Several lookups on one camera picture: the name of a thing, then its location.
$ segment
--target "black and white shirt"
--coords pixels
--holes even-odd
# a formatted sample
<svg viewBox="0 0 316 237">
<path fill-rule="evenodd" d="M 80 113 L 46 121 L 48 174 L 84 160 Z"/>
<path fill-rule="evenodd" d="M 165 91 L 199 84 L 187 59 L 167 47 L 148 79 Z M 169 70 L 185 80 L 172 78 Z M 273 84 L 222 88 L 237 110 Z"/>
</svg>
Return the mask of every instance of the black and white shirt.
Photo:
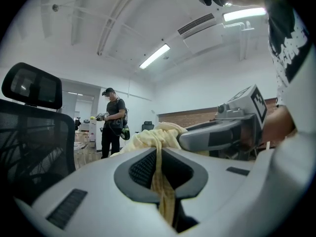
<svg viewBox="0 0 316 237">
<path fill-rule="evenodd" d="M 269 15 L 269 50 L 276 68 L 276 105 L 284 105 L 282 94 L 307 54 L 312 40 L 295 10 L 284 0 L 265 0 Z"/>
</svg>

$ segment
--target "fluorescent light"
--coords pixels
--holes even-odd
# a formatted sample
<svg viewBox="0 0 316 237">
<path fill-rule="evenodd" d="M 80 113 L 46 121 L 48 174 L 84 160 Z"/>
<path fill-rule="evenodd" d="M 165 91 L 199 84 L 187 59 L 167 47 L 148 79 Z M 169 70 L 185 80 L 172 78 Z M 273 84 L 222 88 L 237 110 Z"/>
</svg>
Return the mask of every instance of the fluorescent light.
<svg viewBox="0 0 316 237">
<path fill-rule="evenodd" d="M 160 56 L 162 56 L 164 53 L 166 53 L 168 50 L 170 49 L 170 47 L 165 44 L 163 45 L 163 47 L 161 47 L 160 49 L 158 49 L 153 55 L 151 55 L 142 65 L 140 65 L 139 67 L 141 69 L 145 69 L 147 68 L 152 62 L 154 62 L 157 58 L 159 58 Z"/>
<path fill-rule="evenodd" d="M 264 8 L 253 8 L 246 10 L 238 10 L 230 13 L 224 14 L 225 21 L 231 21 L 239 18 L 252 17 L 252 16 L 261 16 L 265 15 L 267 12 Z"/>
</svg>

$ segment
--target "beige towel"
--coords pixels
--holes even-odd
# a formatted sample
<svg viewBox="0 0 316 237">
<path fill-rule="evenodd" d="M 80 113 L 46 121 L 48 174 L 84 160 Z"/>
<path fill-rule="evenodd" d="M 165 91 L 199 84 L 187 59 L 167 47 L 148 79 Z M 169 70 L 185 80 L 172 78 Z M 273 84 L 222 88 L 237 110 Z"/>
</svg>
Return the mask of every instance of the beige towel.
<svg viewBox="0 0 316 237">
<path fill-rule="evenodd" d="M 132 136 L 130 142 L 119 153 L 113 155 L 115 157 L 141 148 L 157 148 L 156 171 L 153 176 L 151 190 L 160 195 L 159 211 L 170 225 L 172 225 L 174 216 L 175 197 L 173 188 L 161 172 L 161 149 L 164 147 L 181 149 L 177 136 L 184 132 L 187 132 L 187 130 L 176 124 L 159 123 L 154 130 L 144 130 Z M 198 154 L 208 156 L 207 151 L 198 152 Z"/>
</svg>

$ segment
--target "chair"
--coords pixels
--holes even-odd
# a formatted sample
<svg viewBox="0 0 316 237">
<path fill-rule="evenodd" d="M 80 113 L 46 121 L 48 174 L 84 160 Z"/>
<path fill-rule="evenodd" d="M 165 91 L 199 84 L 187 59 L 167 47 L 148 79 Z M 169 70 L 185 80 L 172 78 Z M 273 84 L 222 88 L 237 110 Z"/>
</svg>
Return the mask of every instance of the chair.
<svg viewBox="0 0 316 237">
<path fill-rule="evenodd" d="M 59 109 L 59 78 L 25 63 L 6 75 L 4 96 L 25 105 L 0 100 L 0 169 L 11 191 L 31 205 L 44 191 L 75 171 L 74 121 Z"/>
<path fill-rule="evenodd" d="M 145 121 L 144 124 L 142 125 L 142 131 L 144 130 L 153 130 L 154 125 L 151 121 Z"/>
</svg>

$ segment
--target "ceiling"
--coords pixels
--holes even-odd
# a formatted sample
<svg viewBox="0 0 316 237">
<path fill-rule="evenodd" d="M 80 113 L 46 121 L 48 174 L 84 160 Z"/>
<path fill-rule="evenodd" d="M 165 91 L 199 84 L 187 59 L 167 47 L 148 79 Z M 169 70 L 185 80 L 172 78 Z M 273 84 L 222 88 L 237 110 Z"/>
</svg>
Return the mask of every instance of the ceiling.
<svg viewBox="0 0 316 237">
<path fill-rule="evenodd" d="M 33 3 L 37 9 L 16 22 L 22 39 L 45 39 L 70 46 L 94 54 L 96 59 L 117 63 L 122 71 L 131 75 L 153 81 L 163 79 L 172 70 L 178 71 L 191 59 L 204 59 L 205 54 L 214 49 L 231 44 L 239 48 L 237 28 L 222 32 L 222 44 L 195 54 L 177 32 L 210 13 L 215 17 L 214 23 L 220 24 L 223 13 L 239 10 L 237 6 L 207 7 L 198 0 L 34 0 Z M 249 38 L 266 42 L 266 18 L 247 20 L 254 28 Z M 34 22 L 42 31 L 34 29 Z M 141 70 L 139 65 L 165 43 L 171 49 Z"/>
</svg>

